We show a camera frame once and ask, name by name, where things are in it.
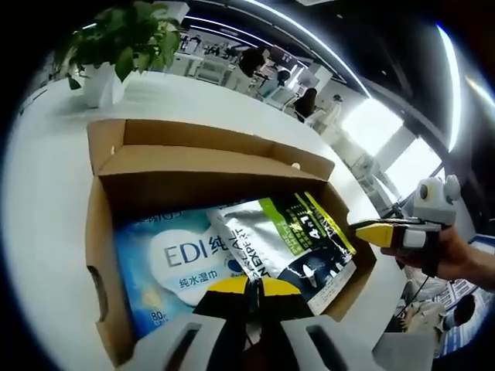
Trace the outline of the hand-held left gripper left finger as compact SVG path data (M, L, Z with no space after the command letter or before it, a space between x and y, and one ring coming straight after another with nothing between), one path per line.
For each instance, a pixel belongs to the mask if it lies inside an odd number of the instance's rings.
M233 370L247 333L249 280L233 277L211 285L191 313L182 313L140 339L130 370Z

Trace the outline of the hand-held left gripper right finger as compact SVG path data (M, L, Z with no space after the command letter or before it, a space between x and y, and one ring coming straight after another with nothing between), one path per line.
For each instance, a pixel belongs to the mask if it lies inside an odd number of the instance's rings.
M328 315L314 315L300 290L258 281L261 349L271 370L382 370L372 349Z

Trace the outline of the person's right hand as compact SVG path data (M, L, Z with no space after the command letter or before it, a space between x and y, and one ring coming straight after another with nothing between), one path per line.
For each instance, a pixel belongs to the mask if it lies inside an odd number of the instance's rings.
M439 247L441 257L435 276L444 280L463 278L464 270L469 266L471 246L452 226L439 233ZM395 248L381 248L381 253L392 256L397 262L411 267L420 268L423 265L420 257L401 256Z

